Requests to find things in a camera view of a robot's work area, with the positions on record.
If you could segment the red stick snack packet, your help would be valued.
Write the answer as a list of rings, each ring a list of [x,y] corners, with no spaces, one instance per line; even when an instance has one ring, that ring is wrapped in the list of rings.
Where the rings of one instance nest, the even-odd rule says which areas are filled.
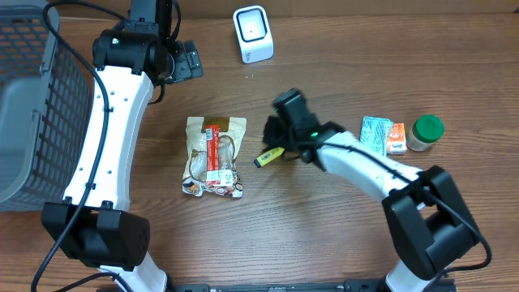
[[[220,137],[220,127],[207,125],[207,173],[208,185],[230,187],[234,184],[232,174],[234,160],[234,142],[228,135]]]

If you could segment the yellow highlighter pen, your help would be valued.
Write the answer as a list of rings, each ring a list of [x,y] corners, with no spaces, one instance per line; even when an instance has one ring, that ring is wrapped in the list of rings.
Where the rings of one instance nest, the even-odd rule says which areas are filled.
[[[269,149],[268,151],[262,153],[254,160],[254,164],[257,168],[262,168],[266,166],[268,163],[274,161],[278,157],[280,157],[284,153],[285,149],[283,147],[277,147]]]

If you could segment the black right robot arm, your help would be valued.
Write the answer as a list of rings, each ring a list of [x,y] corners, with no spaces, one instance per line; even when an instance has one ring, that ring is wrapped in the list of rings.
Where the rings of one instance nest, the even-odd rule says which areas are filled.
[[[263,142],[335,174],[381,203],[399,261],[383,279],[348,280],[347,291],[454,291],[452,263],[486,241],[451,175],[373,152],[344,127],[322,124],[296,88],[272,103]]]

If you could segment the small orange snack box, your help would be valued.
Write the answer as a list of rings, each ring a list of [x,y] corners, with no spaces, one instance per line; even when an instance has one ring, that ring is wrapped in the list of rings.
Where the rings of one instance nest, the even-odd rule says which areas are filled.
[[[405,125],[394,123],[387,138],[387,154],[399,155],[407,151]]]

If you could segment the beige brown snack pouch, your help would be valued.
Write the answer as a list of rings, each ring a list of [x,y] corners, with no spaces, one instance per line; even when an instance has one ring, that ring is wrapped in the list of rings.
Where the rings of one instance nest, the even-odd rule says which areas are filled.
[[[234,142],[234,160],[232,174],[234,184],[230,187],[208,185],[207,173],[207,140],[205,129],[207,125],[216,124],[220,127],[220,137],[228,135]],[[182,191],[197,197],[205,192],[240,199],[243,184],[238,175],[236,160],[246,132],[247,120],[235,117],[189,117],[187,119],[187,154],[188,160],[182,176]]]

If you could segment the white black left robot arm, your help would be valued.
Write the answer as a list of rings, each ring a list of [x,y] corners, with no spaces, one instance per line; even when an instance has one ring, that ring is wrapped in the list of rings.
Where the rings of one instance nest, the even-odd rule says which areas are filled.
[[[53,249],[121,291],[174,288],[149,255],[148,220],[129,211],[129,180],[144,111],[161,101],[154,90],[203,74],[195,44],[178,39],[180,23],[173,0],[134,1],[93,42],[85,67],[95,88],[78,165],[62,200],[42,212]]]

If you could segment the green lidded beige jar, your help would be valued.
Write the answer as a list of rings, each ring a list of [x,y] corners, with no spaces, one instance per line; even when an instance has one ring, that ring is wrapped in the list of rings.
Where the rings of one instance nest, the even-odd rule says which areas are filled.
[[[428,150],[444,134],[444,124],[435,115],[418,118],[406,135],[407,148],[421,152]]]

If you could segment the teal orange snack pack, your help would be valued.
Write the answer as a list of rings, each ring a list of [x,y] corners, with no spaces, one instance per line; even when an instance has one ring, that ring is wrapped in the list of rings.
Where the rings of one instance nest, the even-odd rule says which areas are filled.
[[[382,156],[387,155],[388,136],[393,121],[388,118],[364,116],[362,119],[360,143]]]

